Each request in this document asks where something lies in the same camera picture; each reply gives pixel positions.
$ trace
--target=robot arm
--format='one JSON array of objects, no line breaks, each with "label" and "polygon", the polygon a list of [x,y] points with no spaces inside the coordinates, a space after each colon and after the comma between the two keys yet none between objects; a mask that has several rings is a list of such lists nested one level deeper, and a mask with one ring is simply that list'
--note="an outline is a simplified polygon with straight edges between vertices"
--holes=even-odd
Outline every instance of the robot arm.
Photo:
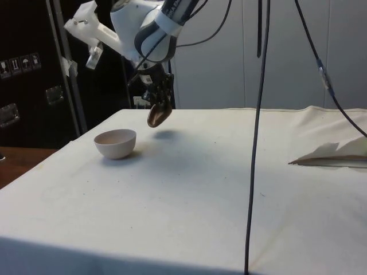
[{"label": "robot arm", "polygon": [[87,67],[96,67],[103,51],[101,42],[132,62],[146,86],[142,97],[152,106],[148,125],[157,127],[172,112],[174,77],[165,73],[162,63],[174,56],[177,37],[198,1],[119,0],[111,10],[116,32],[98,21],[97,4],[91,1],[79,7],[65,28],[89,46]]}]

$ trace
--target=cable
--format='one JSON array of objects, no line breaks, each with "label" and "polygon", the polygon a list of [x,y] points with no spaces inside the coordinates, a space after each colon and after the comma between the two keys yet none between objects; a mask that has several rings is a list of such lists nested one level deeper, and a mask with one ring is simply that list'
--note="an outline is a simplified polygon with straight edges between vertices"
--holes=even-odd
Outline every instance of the cable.
[{"label": "cable", "polygon": [[190,16],[189,16],[189,19],[188,20],[190,20],[191,18],[193,18],[205,5],[206,5],[206,3],[208,3],[208,0],[205,0],[204,1],[204,3],[200,6],[200,7],[198,7],[197,8],[197,10],[196,11],[194,11]]},{"label": "cable", "polygon": [[312,51],[314,52],[314,56],[316,59],[320,59],[319,58],[319,55],[317,54],[317,51],[316,51],[316,48],[315,48],[315,45],[312,41],[312,38],[311,38],[311,35],[310,35],[310,32],[309,32],[309,29],[307,27],[307,24],[306,24],[306,20],[304,19],[304,16],[303,16],[303,13],[302,13],[302,10],[300,9],[300,6],[299,6],[299,3],[298,3],[298,0],[294,0],[295,3],[296,3],[296,6],[297,6],[297,10],[298,10],[298,13],[299,13],[299,16],[300,16],[300,19],[302,21],[302,25],[303,25],[303,28],[304,28],[304,31],[306,32],[306,36],[307,36],[307,39],[309,40],[309,43],[310,43],[310,46],[312,48]]},{"label": "cable", "polygon": [[364,135],[367,138],[367,133],[365,131],[363,131],[347,114],[346,112],[343,110],[343,108],[340,106],[337,98],[335,97],[335,95],[332,94],[333,92],[330,93],[331,98],[333,99],[335,105],[337,106],[337,108],[339,109],[339,111],[345,116],[345,118],[351,123],[351,125],[358,131],[360,132],[362,135]]},{"label": "cable", "polygon": [[256,164],[257,137],[259,135],[260,109],[261,109],[261,100],[263,98],[266,55],[267,55],[268,41],[269,41],[269,29],[270,29],[270,0],[267,0],[264,49],[263,49],[263,57],[262,57],[262,62],[261,62],[259,97],[257,99],[257,106],[256,106],[255,130],[254,130],[254,134],[253,134],[253,146],[252,146],[252,157],[251,157],[250,195],[249,195],[249,202],[248,202],[247,231],[246,231],[246,243],[245,243],[245,275],[249,275],[249,273],[248,273],[248,256],[249,256],[251,220],[252,220],[253,189],[254,189],[254,185],[255,185],[255,164]]},{"label": "cable", "polygon": [[225,21],[227,20],[227,17],[228,17],[228,13],[229,13],[229,10],[231,9],[231,4],[232,4],[232,0],[229,0],[228,1],[228,6],[227,6],[227,10],[225,12],[225,15],[224,15],[224,18],[222,20],[222,23],[220,24],[220,26],[218,27],[218,29],[210,36],[208,37],[207,39],[204,39],[202,41],[198,41],[198,42],[195,42],[195,43],[189,43],[189,44],[183,44],[183,45],[178,45],[177,47],[178,48],[181,48],[181,47],[187,47],[187,46],[194,46],[194,45],[198,45],[198,44],[201,44],[201,43],[204,43],[204,42],[207,42],[209,40],[211,40],[214,36],[217,35],[217,33],[222,29]]},{"label": "cable", "polygon": [[322,72],[322,77],[324,78],[324,80],[326,80],[326,89],[327,91],[329,92],[331,98],[333,99],[336,107],[339,109],[339,111],[345,116],[345,118],[351,123],[351,125],[358,131],[360,132],[362,135],[364,135],[366,138],[367,138],[367,133],[365,131],[363,131],[348,115],[347,113],[343,110],[343,108],[340,106],[337,98],[335,97],[335,93],[334,93],[334,89],[333,89],[333,86],[331,84],[331,81],[329,80],[329,76],[327,75],[326,73],[326,69],[324,68],[323,64],[322,64],[322,61],[321,59],[319,58],[319,55],[317,54],[317,51],[316,51],[316,48],[315,48],[315,45],[314,45],[314,42],[312,41],[312,38],[311,38],[311,35],[310,35],[310,32],[309,32],[309,29],[307,27],[307,23],[306,23],[306,20],[304,19],[304,16],[303,16],[303,13],[302,13],[302,9],[300,8],[299,6],[299,2],[298,0],[294,0],[295,1],[295,4],[296,4],[296,7],[297,7],[297,10],[298,10],[298,13],[299,13],[299,16],[300,16],[300,19],[302,21],[302,25],[303,25],[303,28],[304,28],[304,31],[306,32],[306,36],[307,36],[307,39],[309,40],[309,43],[310,43],[310,46],[312,48],[312,51],[314,52],[314,56],[316,58],[316,61],[317,61],[317,64],[319,66],[319,70],[321,69],[321,72]]},{"label": "cable", "polygon": [[136,80],[136,78],[138,77],[138,69],[141,65],[143,65],[143,63],[148,59],[149,55],[155,50],[155,48],[159,45],[159,43],[161,43],[163,41],[163,39],[165,39],[167,36],[167,34],[165,33],[158,41],[157,43],[155,43],[153,45],[153,47],[150,49],[150,51],[146,54],[146,56],[143,56],[143,59],[140,61],[140,63],[135,67],[134,73],[133,73],[133,77],[130,79],[130,81],[128,82],[128,86],[131,86],[131,84]]},{"label": "cable", "polygon": [[261,56],[261,44],[263,43],[263,0],[257,3],[257,57]]}]

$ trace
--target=wooden surface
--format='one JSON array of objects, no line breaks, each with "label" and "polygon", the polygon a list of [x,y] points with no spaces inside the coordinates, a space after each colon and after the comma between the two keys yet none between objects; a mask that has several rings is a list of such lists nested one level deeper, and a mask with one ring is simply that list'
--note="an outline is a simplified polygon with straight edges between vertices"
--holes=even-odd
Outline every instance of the wooden surface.
[{"label": "wooden surface", "polygon": [[5,156],[5,160],[0,160],[0,189],[56,151],[54,149],[0,147],[0,153]]}]

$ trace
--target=white tablecloth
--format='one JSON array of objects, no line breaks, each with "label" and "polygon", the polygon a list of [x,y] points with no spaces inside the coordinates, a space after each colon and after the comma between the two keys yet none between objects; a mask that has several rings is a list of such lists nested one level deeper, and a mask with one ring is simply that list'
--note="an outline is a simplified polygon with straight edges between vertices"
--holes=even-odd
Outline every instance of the white tablecloth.
[{"label": "white tablecloth", "polygon": [[[0,190],[0,274],[242,274],[255,112],[146,117],[120,111]],[[341,119],[261,113],[253,274],[367,274],[365,170],[288,164],[307,121]],[[128,159],[93,144],[116,128],[138,133]]]}]

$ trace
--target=folded cloth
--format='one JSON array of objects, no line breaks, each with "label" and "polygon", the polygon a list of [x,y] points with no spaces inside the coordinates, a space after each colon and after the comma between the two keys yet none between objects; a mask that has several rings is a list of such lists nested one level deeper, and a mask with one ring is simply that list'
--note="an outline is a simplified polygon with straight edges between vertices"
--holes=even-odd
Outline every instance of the folded cloth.
[{"label": "folded cloth", "polygon": [[[348,110],[367,130],[366,110]],[[294,120],[290,164],[367,168],[367,138],[337,110],[310,107]]]}]

